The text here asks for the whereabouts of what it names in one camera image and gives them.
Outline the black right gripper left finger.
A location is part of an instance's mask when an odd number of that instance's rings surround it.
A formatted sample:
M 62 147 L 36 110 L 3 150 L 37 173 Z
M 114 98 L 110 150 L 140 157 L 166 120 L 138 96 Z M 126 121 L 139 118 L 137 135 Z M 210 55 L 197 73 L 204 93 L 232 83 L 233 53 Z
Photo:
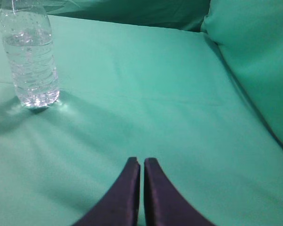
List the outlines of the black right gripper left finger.
M 74 225 L 136 226 L 140 203 L 140 173 L 137 158 L 128 158 L 111 188 Z

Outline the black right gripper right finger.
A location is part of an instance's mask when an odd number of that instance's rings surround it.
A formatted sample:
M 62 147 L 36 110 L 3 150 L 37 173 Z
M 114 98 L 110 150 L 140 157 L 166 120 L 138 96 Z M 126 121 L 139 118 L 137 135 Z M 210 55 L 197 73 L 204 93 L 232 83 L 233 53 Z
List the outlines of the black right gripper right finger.
M 177 191 L 156 158 L 144 161 L 144 210 L 148 226 L 212 226 Z

